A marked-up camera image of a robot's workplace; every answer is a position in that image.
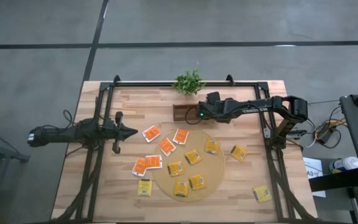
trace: yellow packet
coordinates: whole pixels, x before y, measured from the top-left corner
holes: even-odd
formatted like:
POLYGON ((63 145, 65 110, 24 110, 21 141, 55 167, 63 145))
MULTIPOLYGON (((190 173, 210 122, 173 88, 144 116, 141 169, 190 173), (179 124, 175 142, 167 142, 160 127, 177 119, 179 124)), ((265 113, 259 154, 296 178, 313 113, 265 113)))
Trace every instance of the yellow packet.
POLYGON ((185 158, 190 165, 194 165, 197 162, 203 160, 203 158, 200 156, 200 154, 198 154, 196 149, 190 152, 186 152, 185 158))
POLYGON ((204 176, 202 174, 189 177, 189 184, 192 190, 203 189, 206 187, 204 176))
POLYGON ((171 177, 176 177, 178 175, 184 174, 185 170, 183 169, 183 165, 182 165, 181 161, 169 163, 168 164, 168 173, 171 177))
POLYGON ((256 201, 258 202, 266 202, 272 199, 272 194, 269 192, 269 189, 266 185, 254 187, 252 191, 254 192, 256 201))
POLYGON ((141 179, 137 185, 138 196, 151 196, 153 182, 149 179, 141 179))
POLYGON ((209 139, 205 144, 205 152, 216 155, 219 152, 219 142, 214 139, 209 139))
POLYGON ((173 194, 178 197, 187 197, 189 194, 189 185, 185 180, 177 180, 173 194))
POLYGON ((241 148, 240 146, 235 145, 233 149, 230 152, 230 155, 234 158, 236 158, 240 162, 244 162, 246 159, 246 156, 248 155, 248 151, 241 148))

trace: circular wooden board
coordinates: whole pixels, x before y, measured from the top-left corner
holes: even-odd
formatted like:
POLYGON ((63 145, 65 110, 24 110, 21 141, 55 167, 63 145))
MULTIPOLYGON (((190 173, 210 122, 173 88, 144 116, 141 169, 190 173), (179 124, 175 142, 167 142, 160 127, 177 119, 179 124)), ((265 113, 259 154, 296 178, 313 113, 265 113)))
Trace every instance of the circular wooden board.
POLYGON ((204 151, 206 141, 214 138, 201 130, 187 129, 187 131, 189 131, 189 135, 187 137, 186 144, 184 145, 179 145, 172 141, 176 130, 162 138, 169 138, 169 140, 174 143, 177 148, 167 157, 157 146, 155 149, 155 155, 162 155, 163 167, 162 169, 155 169, 152 172, 153 180, 158 187, 160 187, 160 190, 170 198, 181 202, 193 202, 210 196, 217 189, 217 187, 219 187, 219 184, 223 179, 224 172, 224 156, 222 151, 219 150, 216 155, 204 151), (195 165, 190 165, 185 159, 185 153, 194 149, 197 149, 203 160, 195 165), (178 161, 182 161, 185 173, 176 177, 171 177, 168 173, 168 163, 178 161), (177 179, 188 181, 190 176, 197 174, 204 175, 204 181, 207 185, 206 188, 199 190, 189 189, 189 194, 186 198, 174 196, 173 190, 177 179))

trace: concrete floor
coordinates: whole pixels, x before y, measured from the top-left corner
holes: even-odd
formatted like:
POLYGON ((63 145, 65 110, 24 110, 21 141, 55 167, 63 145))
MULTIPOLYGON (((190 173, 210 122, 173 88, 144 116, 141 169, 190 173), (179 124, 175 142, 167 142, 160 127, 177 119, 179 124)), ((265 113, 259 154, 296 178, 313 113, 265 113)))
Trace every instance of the concrete floor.
MULTIPOLYGON (((91 43, 102 0, 0 0, 0 44, 91 43)), ((110 0, 100 42, 358 40, 358 0, 110 0)), ((89 49, 0 50, 0 135, 31 154, 12 161, 0 189, 0 223, 48 220, 65 144, 30 148, 28 132, 64 126, 75 111, 89 49)), ((90 80, 172 80, 199 69, 206 80, 284 80, 308 101, 358 93, 358 46, 98 49, 90 80)), ((315 123, 337 103, 310 106, 315 123)), ((301 140, 304 145, 306 137, 301 140)), ((305 157, 354 156, 342 130, 335 149, 315 144, 305 157)), ((316 198, 324 220, 349 222, 344 192, 316 198)))

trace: green plant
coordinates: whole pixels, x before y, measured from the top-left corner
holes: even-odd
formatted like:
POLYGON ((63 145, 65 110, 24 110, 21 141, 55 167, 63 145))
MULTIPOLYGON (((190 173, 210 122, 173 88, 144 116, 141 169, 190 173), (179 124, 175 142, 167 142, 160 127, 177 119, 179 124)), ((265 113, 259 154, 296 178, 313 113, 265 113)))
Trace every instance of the green plant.
POLYGON ((205 86, 205 83, 202 83, 203 79, 198 75, 198 70, 193 70, 193 73, 190 74, 190 71, 186 71, 186 75, 179 75, 176 78, 176 83, 172 86, 177 90, 177 92, 184 95, 196 94, 205 86))

